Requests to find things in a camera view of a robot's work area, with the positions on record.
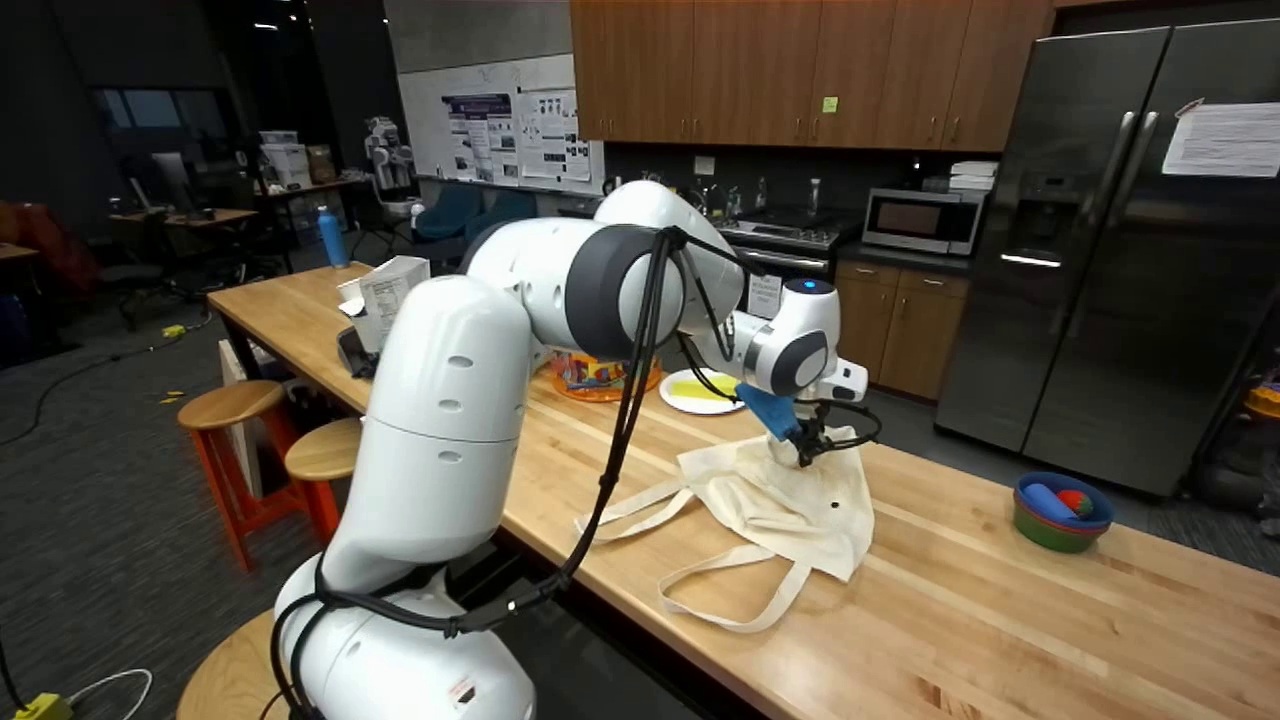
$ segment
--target microwave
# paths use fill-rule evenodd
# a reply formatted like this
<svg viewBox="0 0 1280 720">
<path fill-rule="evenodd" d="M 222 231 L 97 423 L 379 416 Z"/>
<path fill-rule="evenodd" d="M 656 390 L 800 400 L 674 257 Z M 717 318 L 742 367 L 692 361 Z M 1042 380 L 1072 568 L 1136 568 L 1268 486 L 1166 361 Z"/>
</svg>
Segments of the microwave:
<svg viewBox="0 0 1280 720">
<path fill-rule="evenodd" d="M 874 189 L 865 249 L 972 257 L 989 190 Z"/>
</svg>

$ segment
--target white cloth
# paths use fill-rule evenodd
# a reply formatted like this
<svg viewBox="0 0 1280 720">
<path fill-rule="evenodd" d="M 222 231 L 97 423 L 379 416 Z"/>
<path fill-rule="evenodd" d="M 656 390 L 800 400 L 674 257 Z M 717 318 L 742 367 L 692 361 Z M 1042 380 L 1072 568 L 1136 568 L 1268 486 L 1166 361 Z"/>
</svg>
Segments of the white cloth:
<svg viewBox="0 0 1280 720">
<path fill-rule="evenodd" d="M 770 435 L 749 445 L 684 451 L 679 479 L 651 485 L 603 512 L 599 543 L 644 536 L 668 522 L 674 515 L 679 515 L 679 507 L 690 507 L 692 495 L 702 495 L 710 512 L 749 543 L 734 548 L 727 555 L 706 568 L 664 578 L 664 598 L 677 613 L 690 613 L 727 632 L 772 626 L 795 602 L 808 570 L 849 578 L 874 548 L 876 515 L 861 451 L 830 451 L 816 454 L 808 467 L 783 467 L 772 459 Z M 792 570 L 778 583 L 772 598 L 749 618 L 702 613 L 674 598 L 674 589 L 692 574 L 765 565 L 772 555 L 792 561 Z"/>
</svg>

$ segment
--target paper on refrigerator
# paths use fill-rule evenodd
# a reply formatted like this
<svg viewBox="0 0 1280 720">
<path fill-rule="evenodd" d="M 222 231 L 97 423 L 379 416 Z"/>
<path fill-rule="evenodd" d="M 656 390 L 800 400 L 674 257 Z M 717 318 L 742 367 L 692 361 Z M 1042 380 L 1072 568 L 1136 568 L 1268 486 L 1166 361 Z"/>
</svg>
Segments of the paper on refrigerator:
<svg viewBox="0 0 1280 720">
<path fill-rule="evenodd" d="M 1196 102 L 1182 110 L 1166 175 L 1280 175 L 1280 102 Z"/>
</svg>

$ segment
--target blue bowl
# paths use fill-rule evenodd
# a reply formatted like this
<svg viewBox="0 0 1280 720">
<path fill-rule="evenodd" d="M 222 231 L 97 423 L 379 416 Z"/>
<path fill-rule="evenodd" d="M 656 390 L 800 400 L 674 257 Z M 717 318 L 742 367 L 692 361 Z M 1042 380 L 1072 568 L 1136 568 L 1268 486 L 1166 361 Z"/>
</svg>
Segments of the blue bowl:
<svg viewBox="0 0 1280 720">
<path fill-rule="evenodd" d="M 1090 512 L 1072 512 L 1055 490 L 1075 486 L 1090 495 Z M 1085 553 L 1096 536 L 1111 526 L 1109 498 L 1075 474 L 1036 473 L 1012 486 L 1012 522 L 1055 553 Z"/>
</svg>

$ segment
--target kitchen counter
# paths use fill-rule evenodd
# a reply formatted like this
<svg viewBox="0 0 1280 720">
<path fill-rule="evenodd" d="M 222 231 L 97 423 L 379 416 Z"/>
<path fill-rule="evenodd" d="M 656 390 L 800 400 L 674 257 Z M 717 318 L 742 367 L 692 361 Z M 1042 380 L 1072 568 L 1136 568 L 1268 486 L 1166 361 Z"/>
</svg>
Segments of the kitchen counter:
<svg viewBox="0 0 1280 720">
<path fill-rule="evenodd" d="M 896 265 L 896 269 L 949 270 L 949 276 L 968 276 L 972 270 L 972 259 L 865 249 L 865 244 L 839 244 L 836 259 L 868 259 L 868 265 Z"/>
<path fill-rule="evenodd" d="M 309 380 L 369 407 L 369 380 L 336 355 L 336 285 L 322 269 L 212 293 L 229 327 L 280 352 Z M 505 526 L 560 565 L 587 515 L 617 423 L 536 380 L 525 400 Z M 674 479 L 679 451 L 759 435 L 749 410 L 679 416 L 644 400 L 617 498 Z M 581 583 L 765 716 L 1268 716 L 1280 706 L 1280 578 L 1158 536 L 1111 526 L 1085 555 L 1026 538 L 1012 490 L 868 445 L 876 538 L 849 583 L 812 574 L 759 635 L 677 614 L 661 578 L 742 538 L 706 507 L 668 526 L 593 548 Z M 779 565 L 679 589 L 749 614 Z"/>
</svg>

